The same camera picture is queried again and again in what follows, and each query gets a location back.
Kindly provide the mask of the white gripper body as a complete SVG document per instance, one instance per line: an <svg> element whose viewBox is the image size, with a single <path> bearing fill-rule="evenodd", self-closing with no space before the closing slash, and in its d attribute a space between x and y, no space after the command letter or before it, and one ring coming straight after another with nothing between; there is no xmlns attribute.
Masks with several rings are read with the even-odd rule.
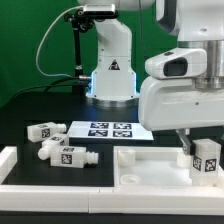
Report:
<svg viewBox="0 0 224 224"><path fill-rule="evenodd" d="M224 90L197 90L192 79L148 77L140 89L138 119L150 131L224 125Z"/></svg>

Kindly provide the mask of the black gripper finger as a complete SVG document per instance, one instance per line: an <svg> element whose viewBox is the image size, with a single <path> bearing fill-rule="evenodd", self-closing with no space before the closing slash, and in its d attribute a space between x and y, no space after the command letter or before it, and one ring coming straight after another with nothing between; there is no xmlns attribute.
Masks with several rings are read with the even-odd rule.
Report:
<svg viewBox="0 0 224 224"><path fill-rule="evenodd" d="M183 145L183 152L185 155L189 155L191 152L191 142L188 139L188 135L190 134L189 129L177 129L177 135L179 136L182 145Z"/></svg>

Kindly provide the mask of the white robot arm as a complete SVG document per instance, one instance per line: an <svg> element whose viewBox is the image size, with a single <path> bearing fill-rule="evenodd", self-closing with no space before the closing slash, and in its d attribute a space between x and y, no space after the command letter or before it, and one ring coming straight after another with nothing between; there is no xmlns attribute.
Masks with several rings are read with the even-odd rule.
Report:
<svg viewBox="0 0 224 224"><path fill-rule="evenodd" d="M98 62L89 99L126 101L136 90L131 68L132 33L116 10L156 6L156 21L177 37L177 47L145 62L138 119L150 131L175 130L192 152L190 128L224 125L224 0L78 0L94 20Z"/></svg>

